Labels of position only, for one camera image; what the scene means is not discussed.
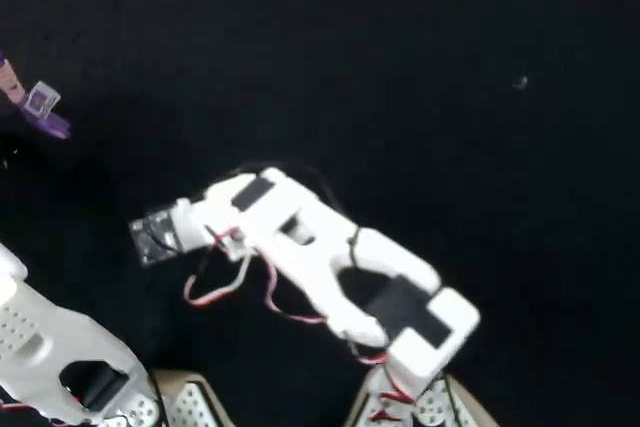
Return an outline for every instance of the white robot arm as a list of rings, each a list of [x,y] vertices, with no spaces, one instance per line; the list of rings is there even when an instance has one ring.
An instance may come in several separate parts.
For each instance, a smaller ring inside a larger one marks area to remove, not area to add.
[[[89,317],[28,286],[27,268],[0,245],[0,385],[41,415],[99,424],[144,402],[158,406],[147,373],[127,346]]]
[[[480,319],[472,304],[442,286],[427,262],[381,233],[359,228],[275,168],[214,184],[203,200],[179,199],[159,215],[172,229],[162,242],[176,252],[222,242],[230,260],[260,255],[306,294],[336,336],[386,349],[386,363],[369,385],[372,396],[381,396],[381,419],[411,416],[409,399],[427,388]],[[392,279],[367,312],[340,287],[337,274],[346,267]]]

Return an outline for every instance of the perforated white plate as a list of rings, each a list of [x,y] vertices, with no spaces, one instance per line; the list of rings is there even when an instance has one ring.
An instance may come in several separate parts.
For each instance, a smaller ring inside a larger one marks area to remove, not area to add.
[[[170,427],[219,427],[204,392],[192,382],[184,385],[167,415]]]
[[[122,408],[121,416],[105,420],[100,427],[152,427],[158,420],[159,408],[144,395],[135,395]]]
[[[458,408],[458,415],[462,427],[478,427],[469,414],[469,411],[462,404],[453,386],[452,389],[453,400]],[[425,393],[418,398],[413,414],[413,423],[410,421],[404,424],[385,420],[378,422],[369,421],[369,417],[376,413],[379,408],[380,403],[378,400],[375,397],[369,397],[355,427],[458,427],[455,422],[453,408],[449,401],[444,380],[436,381],[430,389],[427,389]]]

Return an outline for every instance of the hole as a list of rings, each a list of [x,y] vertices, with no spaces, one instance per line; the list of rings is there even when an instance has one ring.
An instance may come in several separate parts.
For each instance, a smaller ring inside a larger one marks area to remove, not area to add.
[[[338,282],[344,294],[361,309],[380,294],[389,281],[386,275],[363,269],[347,267],[338,273]]]
[[[309,245],[312,244],[314,240],[316,240],[313,233],[301,224],[296,216],[294,215],[289,220],[287,220],[282,227],[280,227],[280,231],[283,234],[287,234],[291,240],[293,240],[298,245]]]
[[[44,350],[48,350],[51,344],[49,340],[44,341],[37,334],[33,337],[39,339],[37,343],[43,345]],[[32,340],[29,340],[25,346],[31,343]],[[62,387],[83,407],[91,412],[100,412],[127,383],[129,377],[114,370],[106,362],[77,361],[67,365],[59,379]]]

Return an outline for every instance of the purple object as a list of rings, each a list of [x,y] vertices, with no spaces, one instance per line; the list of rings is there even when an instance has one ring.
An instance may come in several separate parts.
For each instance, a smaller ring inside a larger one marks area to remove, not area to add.
[[[0,67],[4,65],[4,62],[4,54],[0,52]],[[22,101],[15,105],[29,124],[58,139],[68,139],[71,137],[71,124],[67,120],[53,112],[51,112],[46,119],[39,119],[32,113],[25,110],[24,106],[27,103],[27,100],[29,100],[29,94],[25,94]]]

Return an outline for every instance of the black cloth background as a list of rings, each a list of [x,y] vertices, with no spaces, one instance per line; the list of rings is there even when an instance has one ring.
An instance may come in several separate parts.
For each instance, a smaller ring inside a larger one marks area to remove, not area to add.
[[[322,327],[268,312],[259,263],[235,297],[193,311],[180,292],[199,254],[145,271],[127,231],[247,160],[304,162],[478,306],[451,371],[502,425],[605,425],[632,411],[637,363],[639,12],[0,0],[3,51],[25,84],[62,93],[75,131],[0,124],[27,139],[0,170],[2,242],[54,302],[154,366],[205,374],[239,426],[337,426],[366,369]],[[230,275],[216,263],[202,288]],[[286,283],[279,298],[304,304]]]

